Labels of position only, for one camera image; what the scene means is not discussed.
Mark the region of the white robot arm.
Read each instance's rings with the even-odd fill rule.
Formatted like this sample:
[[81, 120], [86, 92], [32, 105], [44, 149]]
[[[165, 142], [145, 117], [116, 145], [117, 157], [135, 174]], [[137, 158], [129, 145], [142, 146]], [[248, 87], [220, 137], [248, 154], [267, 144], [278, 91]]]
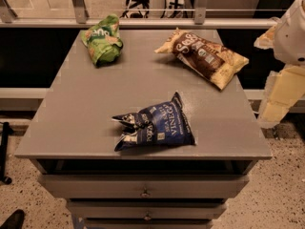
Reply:
[[285, 64], [267, 77], [257, 121], [261, 128], [277, 125], [305, 94], [305, 0], [294, 0], [276, 24], [259, 36], [257, 48], [274, 50]]

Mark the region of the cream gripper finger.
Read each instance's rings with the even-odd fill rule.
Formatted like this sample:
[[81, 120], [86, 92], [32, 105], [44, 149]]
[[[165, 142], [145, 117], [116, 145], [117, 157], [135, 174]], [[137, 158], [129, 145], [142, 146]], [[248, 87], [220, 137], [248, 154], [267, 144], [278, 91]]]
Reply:
[[286, 65], [267, 77], [257, 121], [261, 128], [273, 128], [305, 94], [305, 67]]
[[254, 41], [254, 46], [262, 50], [272, 49], [274, 47], [276, 26], [270, 27]]

